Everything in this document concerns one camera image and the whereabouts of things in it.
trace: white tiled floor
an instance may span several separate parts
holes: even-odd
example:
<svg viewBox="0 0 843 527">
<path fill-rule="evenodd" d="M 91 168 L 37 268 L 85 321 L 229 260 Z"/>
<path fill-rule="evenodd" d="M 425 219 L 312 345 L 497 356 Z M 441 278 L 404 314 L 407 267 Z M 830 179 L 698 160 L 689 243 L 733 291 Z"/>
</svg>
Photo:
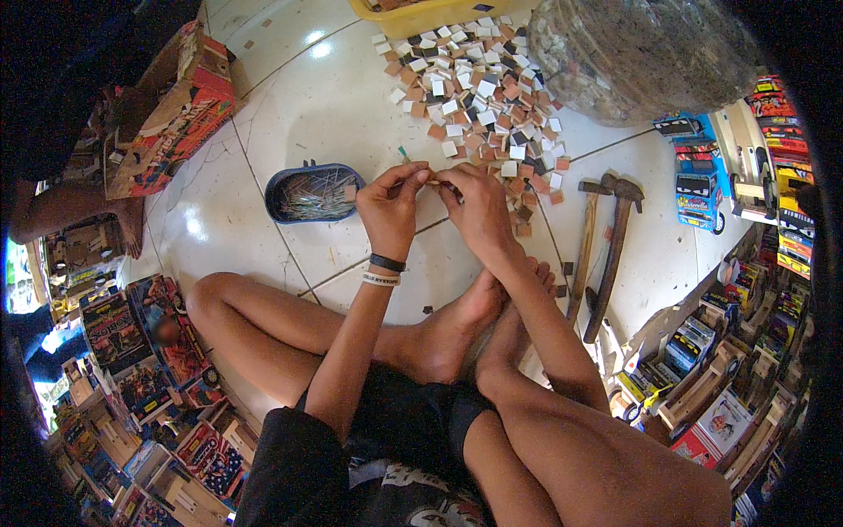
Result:
<svg viewBox="0 0 843 527">
<path fill-rule="evenodd" d="M 232 70 L 247 104 L 182 166 L 165 191 L 147 199 L 143 255 L 123 267 L 122 279 L 165 272 L 186 291 L 208 273 L 240 272 L 343 311 L 357 291 L 356 267 L 368 255 L 359 217 L 276 225 L 264 208 L 266 183 L 303 159 L 348 164 L 371 181 L 400 163 L 400 145 L 434 169 L 453 162 L 427 137 L 426 123 L 388 101 L 395 81 L 382 73 L 385 63 L 369 39 L 379 30 L 358 20 L 347 2 L 208 0 L 205 9 L 211 36 L 239 57 Z M 253 44 L 246 49 L 249 40 Z M 683 298 L 749 224 L 727 214 L 726 232 L 719 237 L 680 225 L 673 151 L 656 132 L 647 132 L 649 126 L 604 128 L 567 109 L 559 117 L 573 158 L 565 175 L 566 200 L 552 207 L 542 196 L 533 237 L 521 241 L 560 276 L 561 263 L 577 259 L 584 205 L 577 183 L 598 180 L 610 169 L 639 182 L 644 213 L 631 216 L 609 307 L 623 339 L 652 313 Z M 597 271 L 589 280 L 595 288 L 607 249 L 602 233 L 613 208 L 613 198 L 601 198 L 591 260 Z M 446 217 L 433 192 L 422 191 L 411 270 L 393 296 L 387 323 L 422 320 L 424 306 L 442 307 L 480 271 Z M 566 299 L 559 304 L 566 308 Z M 580 315 L 584 324 L 587 310 Z M 230 364 L 217 365 L 259 419 L 276 405 Z"/>
</svg>

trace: black shorts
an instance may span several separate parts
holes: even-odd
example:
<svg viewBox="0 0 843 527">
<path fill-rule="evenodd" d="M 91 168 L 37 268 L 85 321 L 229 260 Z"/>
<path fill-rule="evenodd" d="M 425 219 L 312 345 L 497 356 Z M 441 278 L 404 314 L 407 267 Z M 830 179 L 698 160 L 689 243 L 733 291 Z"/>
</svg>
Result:
<svg viewBox="0 0 843 527">
<path fill-rule="evenodd" d="M 298 400 L 297 410 L 304 410 L 307 394 Z M 372 363 L 346 452 L 361 462 L 387 458 L 446 480 L 461 479 L 469 426 L 482 411 L 493 409 L 472 384 L 418 384 L 381 363 Z"/>
</svg>

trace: blue oval container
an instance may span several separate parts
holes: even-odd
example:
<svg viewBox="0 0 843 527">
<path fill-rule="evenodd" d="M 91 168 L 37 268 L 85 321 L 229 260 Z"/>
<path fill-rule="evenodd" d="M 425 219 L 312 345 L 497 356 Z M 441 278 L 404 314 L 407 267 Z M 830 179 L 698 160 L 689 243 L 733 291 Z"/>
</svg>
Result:
<svg viewBox="0 0 843 527">
<path fill-rule="evenodd" d="M 285 190 L 294 181 L 300 181 L 298 178 L 296 180 L 293 179 L 295 176 L 299 175 L 304 175 L 310 178 L 314 183 L 313 190 L 316 192 L 319 191 L 320 186 L 324 189 L 324 186 L 327 184 L 327 178 L 332 175 L 334 175 L 338 180 L 343 180 L 349 176 L 353 176 L 353 181 L 355 182 L 358 190 L 362 189 L 366 185 L 363 178 L 360 177 L 360 174 L 355 172 L 351 167 L 340 163 L 316 164 L 316 162 L 311 159 L 310 166 L 308 166 L 308 162 L 305 161 L 304 167 L 302 168 L 284 169 L 272 176 L 272 179 L 269 180 L 269 184 L 266 186 L 266 192 L 264 193 L 266 211 L 273 220 L 282 225 L 289 225 L 291 223 L 338 222 L 341 219 L 348 218 L 357 210 L 357 207 L 355 207 L 353 203 L 350 203 L 351 208 L 343 214 L 330 215 L 330 213 L 326 211 L 324 217 L 307 219 L 295 218 L 289 212 L 283 211 L 284 202 L 287 199 L 287 193 Z M 343 193 L 341 187 L 338 191 L 341 194 Z"/>
</svg>

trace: white wristband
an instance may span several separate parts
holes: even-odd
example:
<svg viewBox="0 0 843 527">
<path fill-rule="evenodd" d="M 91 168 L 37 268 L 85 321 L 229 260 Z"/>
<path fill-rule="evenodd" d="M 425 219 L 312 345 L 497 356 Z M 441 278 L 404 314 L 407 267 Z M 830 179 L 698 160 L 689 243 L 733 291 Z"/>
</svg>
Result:
<svg viewBox="0 0 843 527">
<path fill-rule="evenodd" d="M 387 277 L 385 275 L 376 275 L 371 272 L 363 272 L 363 281 L 373 283 L 376 286 L 384 286 L 385 288 L 394 288 L 401 285 L 401 277 Z"/>
</svg>

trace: wooden hammer handle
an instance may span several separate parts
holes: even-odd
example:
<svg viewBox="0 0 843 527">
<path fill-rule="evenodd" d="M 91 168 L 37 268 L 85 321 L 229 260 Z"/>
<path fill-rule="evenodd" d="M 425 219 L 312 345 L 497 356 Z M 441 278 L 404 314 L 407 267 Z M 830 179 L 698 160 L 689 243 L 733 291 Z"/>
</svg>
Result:
<svg viewBox="0 0 843 527">
<path fill-rule="evenodd" d="M 591 257 L 591 242 L 594 237 L 594 218 L 597 216 L 598 194 L 589 192 L 585 201 L 585 224 L 583 225 L 583 238 L 580 240 L 580 254 L 577 259 L 577 274 L 574 276 L 574 285 L 570 291 L 568 301 L 567 318 L 571 321 L 577 318 L 580 303 L 583 301 L 585 291 L 585 279 L 588 275 L 588 260 Z"/>
<path fill-rule="evenodd" d="M 625 198 L 619 198 L 615 204 L 615 224 L 612 225 L 612 241 L 609 242 L 609 255 L 606 258 L 606 267 L 603 269 L 603 278 L 600 280 L 600 291 L 597 293 L 597 305 L 592 311 L 588 327 L 583 335 L 583 342 L 594 344 L 600 324 L 606 315 L 606 308 L 609 307 L 609 296 L 612 294 L 612 287 L 615 285 L 615 276 L 618 274 L 620 264 L 620 253 L 624 249 L 624 238 L 626 237 L 626 224 L 630 218 L 630 206 L 632 202 Z"/>
</svg>

